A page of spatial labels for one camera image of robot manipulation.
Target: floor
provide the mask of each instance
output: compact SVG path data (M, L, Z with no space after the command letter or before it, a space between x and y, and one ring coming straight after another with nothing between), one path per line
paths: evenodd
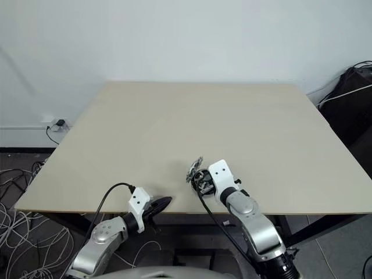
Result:
M30 170L31 165L35 161L44 160L48 156L48 154L0 153L0 170L13 168ZM4 180L8 179L5 176L6 175L1 177L0 182L4 182ZM22 181L19 182L21 187L25 186L24 183L25 182ZM20 194L20 191L16 187L10 188L1 202L7 207L10 207ZM200 218L207 220L209 217L200 216ZM319 218L319 216L310 216L310 221L315 221L317 218ZM44 217L35 219L33 221L33 227L36 227L44 220ZM287 216L287 220L293 233L307 225L306 216ZM61 229L62 227L59 224L53 221L46 221L30 234L29 240L37 244L38 239L45 239L50 235L56 234ZM26 232L26 226L20 226L17 228L17 232L23 235ZM72 236L74 238L74 251L76 251L77 247L81 244L82 237L75 233L72 233ZM245 246L244 240L240 234L236 233L234 234L234 237L237 239L239 244ZM58 258L58 255L61 253L66 240L67 234L64 236L64 240L61 240L59 243L50 248L48 251L48 257L46 258L47 262L53 262ZM173 235L170 237L169 235L156 235L152 230L148 230L139 236L130 238L120 247L117 253L127 261L133 262L135 254L139 248L144 243L153 240L158 241L163 250L170 251L172 251L174 248L229 249L235 254L238 264L242 270L243 278L258 278L252 268L242 259L242 257L236 254L235 249L223 235L188 235L183 237ZM19 237L15 234L12 234L9 238L9 243L11 245L16 244L18 241ZM351 224L348 224L345 227L340 228L337 231L331 232L328 235L319 238L318 242L336 278L359 279L361 277L362 267L365 259L372 254L372 216L368 215ZM28 243L24 243L22 246L16 249L16 252L14 252L12 257L13 260L16 259L21 253L24 252L24 254L12 267L10 275L7 276L7 279L21 278L24 270L34 270L40 266L42 261L44 261L47 249L31 248L26 251L26 249L29 247L30 246ZM71 248L72 246L70 241L67 243L66 251L62 254L62 257L66 257ZM305 279L334 278L316 241L299 245L298 248L300 251L296 256L295 264ZM147 245L141 251L141 254L138 257L139 260L136 262L141 262L141 258L145 257L146 255L150 255L152 251L157 251L158 249L158 246L154 243ZM13 251L13 249L3 246L0 248L0 255L5 255L7 258L9 258ZM61 277L67 262L68 260L52 269L52 275L54 278ZM204 267L207 265L207 262L201 258L194 259L194 263L192 265ZM117 256L113 256L110 260L107 271L115 271L127 268L130 267L123 263ZM231 271L228 273L233 275L236 274L236 277L239 276L238 273L236 273L236 267L234 265L231 265L230 269ZM366 278L372 278L372 264L367 268L366 274ZM1 271L0 278L6 278L4 270Z

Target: wooden tabletop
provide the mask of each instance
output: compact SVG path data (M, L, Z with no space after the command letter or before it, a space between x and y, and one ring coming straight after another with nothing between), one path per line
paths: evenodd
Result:
M267 214L372 212L372 182L306 95L289 84L109 82L48 159L16 209L94 212L127 182L205 213L186 184L199 156L225 159ZM125 212L116 188L104 212ZM226 212L214 198L214 212Z

